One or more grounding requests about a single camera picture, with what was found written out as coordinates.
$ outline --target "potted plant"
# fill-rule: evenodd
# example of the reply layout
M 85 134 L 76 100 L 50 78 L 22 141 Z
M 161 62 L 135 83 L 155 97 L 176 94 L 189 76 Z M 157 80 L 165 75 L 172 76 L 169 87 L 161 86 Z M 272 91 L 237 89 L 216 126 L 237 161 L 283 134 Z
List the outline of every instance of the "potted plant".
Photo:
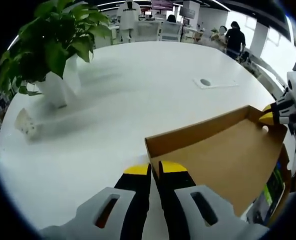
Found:
M 74 94 L 67 82 L 78 80 L 76 57 L 89 63 L 95 36 L 111 34 L 108 18 L 89 4 L 64 10 L 73 2 L 51 0 L 37 7 L 35 19 L 20 29 L 18 41 L 1 58 L 0 91 L 40 94 L 29 90 L 33 84 L 56 107 L 66 106 Z

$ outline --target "desk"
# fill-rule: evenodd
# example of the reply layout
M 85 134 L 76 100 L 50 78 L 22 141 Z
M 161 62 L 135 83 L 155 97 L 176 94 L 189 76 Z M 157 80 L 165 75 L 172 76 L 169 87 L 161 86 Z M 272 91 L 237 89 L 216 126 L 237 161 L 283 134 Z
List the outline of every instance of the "desk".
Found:
M 36 229 L 66 223 L 124 169 L 148 162 L 144 137 L 273 102 L 246 69 L 210 47 L 135 42 L 96 49 L 94 56 L 91 63 L 78 59 L 81 93 L 74 106 L 53 110 L 43 96 L 17 94 L 5 116 L 0 177 Z M 196 78 L 238 86 L 200 89 Z M 22 108 L 45 126 L 37 142 L 27 143 L 14 129 Z M 155 184 L 143 239 L 167 239 Z

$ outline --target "round white table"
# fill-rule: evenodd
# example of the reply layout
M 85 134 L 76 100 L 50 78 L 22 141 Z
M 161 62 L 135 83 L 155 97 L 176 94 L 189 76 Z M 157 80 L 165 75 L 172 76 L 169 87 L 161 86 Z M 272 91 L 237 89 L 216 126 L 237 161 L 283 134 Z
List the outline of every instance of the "round white table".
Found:
M 17 94 L 5 116 L 0 178 L 36 229 L 66 223 L 126 168 L 148 162 L 144 137 L 273 102 L 246 69 L 206 46 L 136 42 L 94 55 L 91 63 L 78 59 L 82 88 L 75 105 L 54 110 L 43 96 Z M 201 78 L 217 87 L 199 88 L 194 80 Z M 237 86 L 223 87 L 232 82 Z M 44 126 L 35 142 L 14 128 L 22 108 Z M 167 239 L 155 183 L 143 239 Z

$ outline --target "white flower pot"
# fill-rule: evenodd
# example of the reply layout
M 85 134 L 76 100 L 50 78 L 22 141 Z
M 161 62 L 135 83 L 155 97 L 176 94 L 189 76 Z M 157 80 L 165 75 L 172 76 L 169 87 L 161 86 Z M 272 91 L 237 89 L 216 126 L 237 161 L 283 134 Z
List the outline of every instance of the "white flower pot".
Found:
M 77 55 L 72 56 L 66 62 L 63 79 L 53 72 L 46 75 L 46 80 L 36 82 L 40 92 L 55 107 L 61 108 L 73 102 L 80 91 L 81 83 L 77 69 Z

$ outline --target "cardboard box flap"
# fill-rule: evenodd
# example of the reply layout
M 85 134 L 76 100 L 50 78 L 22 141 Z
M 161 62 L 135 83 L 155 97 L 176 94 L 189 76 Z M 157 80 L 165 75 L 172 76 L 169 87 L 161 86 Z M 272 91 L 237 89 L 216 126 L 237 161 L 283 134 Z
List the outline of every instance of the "cardboard box flap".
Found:
M 261 193 L 286 134 L 282 125 L 257 123 L 262 112 L 246 106 L 219 117 L 146 138 L 153 167 L 172 161 L 188 169 L 197 185 L 207 185 L 234 206 L 237 216 Z

